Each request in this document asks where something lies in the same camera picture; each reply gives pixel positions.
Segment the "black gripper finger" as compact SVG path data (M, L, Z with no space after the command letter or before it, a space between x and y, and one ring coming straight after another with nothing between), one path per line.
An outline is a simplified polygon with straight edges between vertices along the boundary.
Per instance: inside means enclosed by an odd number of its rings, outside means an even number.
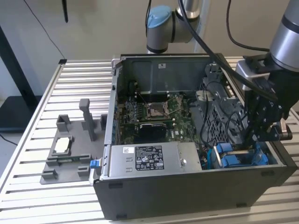
M279 139L280 109L276 101L259 98L254 117L254 134L258 141L275 141Z
M244 132L244 145L249 146L252 142L252 136L255 128L256 108L258 106L258 94L254 91L245 92L245 109L247 115L247 128Z

